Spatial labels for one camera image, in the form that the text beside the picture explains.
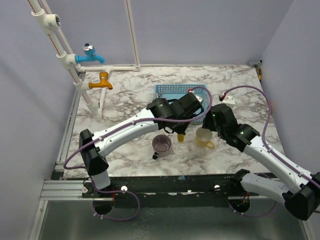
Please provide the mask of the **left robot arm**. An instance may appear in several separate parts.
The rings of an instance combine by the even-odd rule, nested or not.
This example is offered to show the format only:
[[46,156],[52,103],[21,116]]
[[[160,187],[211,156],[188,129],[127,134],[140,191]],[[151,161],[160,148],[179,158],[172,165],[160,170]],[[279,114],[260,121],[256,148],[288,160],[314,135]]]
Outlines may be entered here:
[[115,149],[142,135],[164,129],[185,135],[189,119],[204,112],[204,99],[190,91],[179,99],[155,98],[131,118],[102,131],[83,130],[79,149],[85,169],[94,182],[93,191],[101,198],[111,191],[106,157]]

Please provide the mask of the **purple mug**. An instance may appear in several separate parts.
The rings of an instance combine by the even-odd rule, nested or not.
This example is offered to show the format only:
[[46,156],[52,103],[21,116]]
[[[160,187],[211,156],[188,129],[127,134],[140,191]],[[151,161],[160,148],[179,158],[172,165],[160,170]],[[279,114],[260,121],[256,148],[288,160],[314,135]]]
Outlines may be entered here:
[[169,136],[164,134],[156,135],[152,140],[153,155],[152,159],[167,157],[171,152],[172,141]]

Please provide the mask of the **clear textured glass tray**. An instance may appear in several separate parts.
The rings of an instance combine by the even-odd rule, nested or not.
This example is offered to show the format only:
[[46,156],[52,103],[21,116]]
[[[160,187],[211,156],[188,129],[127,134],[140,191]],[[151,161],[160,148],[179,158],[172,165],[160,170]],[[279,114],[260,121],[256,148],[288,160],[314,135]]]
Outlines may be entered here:
[[197,147],[193,140],[184,142],[174,142],[172,154],[178,158],[191,158],[197,154]]

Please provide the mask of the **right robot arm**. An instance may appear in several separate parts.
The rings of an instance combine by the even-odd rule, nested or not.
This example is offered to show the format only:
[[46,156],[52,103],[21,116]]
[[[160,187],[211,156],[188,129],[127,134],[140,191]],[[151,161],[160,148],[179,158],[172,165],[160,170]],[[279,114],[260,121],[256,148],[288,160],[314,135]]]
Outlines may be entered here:
[[238,123],[229,106],[224,103],[212,106],[202,126],[216,132],[229,146],[254,158],[279,179],[271,180],[241,169],[230,180],[230,191],[234,195],[250,192],[265,196],[284,205],[303,221],[320,206],[320,174],[296,165],[272,148],[256,129]]

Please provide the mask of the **light blue perforated basket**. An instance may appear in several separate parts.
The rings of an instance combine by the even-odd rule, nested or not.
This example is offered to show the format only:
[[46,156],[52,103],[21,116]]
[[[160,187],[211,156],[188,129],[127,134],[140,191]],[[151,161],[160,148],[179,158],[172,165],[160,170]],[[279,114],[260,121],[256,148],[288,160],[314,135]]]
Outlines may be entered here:
[[[191,92],[203,98],[203,110],[197,110],[195,123],[200,123],[204,119],[204,112],[210,102],[207,86],[205,84],[157,84],[154,86],[154,100],[148,105],[155,118],[173,119],[174,111],[172,109],[172,100],[180,99],[185,94]],[[161,94],[161,98],[156,98],[156,93]]]

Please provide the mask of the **yellow mug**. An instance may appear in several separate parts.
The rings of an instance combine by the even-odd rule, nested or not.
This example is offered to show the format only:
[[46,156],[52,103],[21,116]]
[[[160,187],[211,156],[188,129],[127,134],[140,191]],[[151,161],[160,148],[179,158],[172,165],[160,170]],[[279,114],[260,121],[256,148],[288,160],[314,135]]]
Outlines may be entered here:
[[216,146],[212,142],[213,133],[202,127],[199,127],[194,135],[195,144],[198,148],[214,149]]

